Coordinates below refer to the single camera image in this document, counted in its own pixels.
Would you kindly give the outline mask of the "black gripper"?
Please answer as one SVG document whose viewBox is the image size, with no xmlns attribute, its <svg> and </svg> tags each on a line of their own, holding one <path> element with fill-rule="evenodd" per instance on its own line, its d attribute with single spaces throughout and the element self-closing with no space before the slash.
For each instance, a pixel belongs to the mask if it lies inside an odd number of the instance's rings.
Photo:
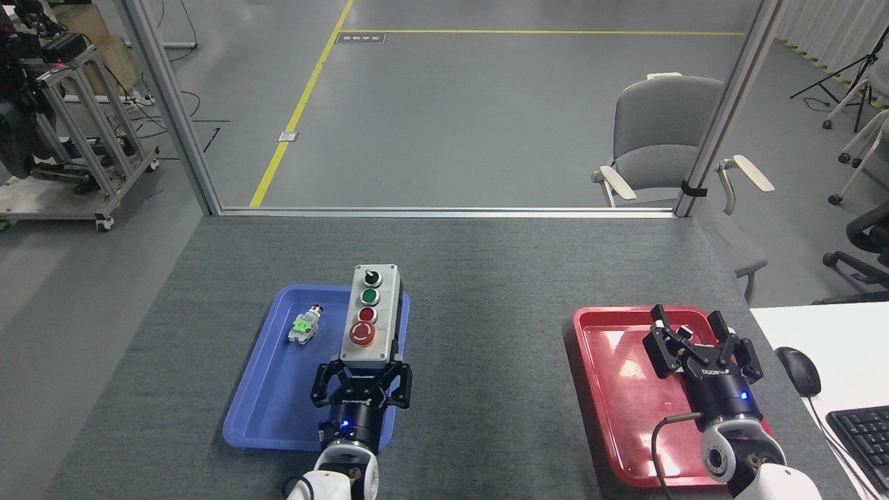
<svg viewBox="0 0 889 500">
<path fill-rule="evenodd" d="M 673 329 L 663 304 L 650 311 L 653 324 L 642 339 L 654 373 L 666 379 L 682 367 L 680 351 L 692 348 L 693 332 L 687 326 Z M 692 412 L 701 417 L 698 425 L 715 425 L 733 419 L 761 421 L 750 383 L 764 376 L 758 354 L 749 338 L 740 337 L 725 323 L 721 311 L 707 316 L 717 355 L 708 356 L 707 364 L 689 356 L 683 361 L 683 386 Z"/>
<path fill-rule="evenodd" d="M 378 453 L 392 439 L 392 409 L 407 409 L 412 395 L 412 367 L 400 358 L 390 361 L 382 370 L 380 389 L 357 389 L 353 392 L 328 392 L 336 377 L 338 389 L 349 389 L 349 377 L 342 360 L 322 363 L 315 371 L 309 399 L 315 408 L 329 408 L 329 415 L 319 423 L 319 441 L 329 447 L 336 441 L 355 441 Z"/>
</svg>

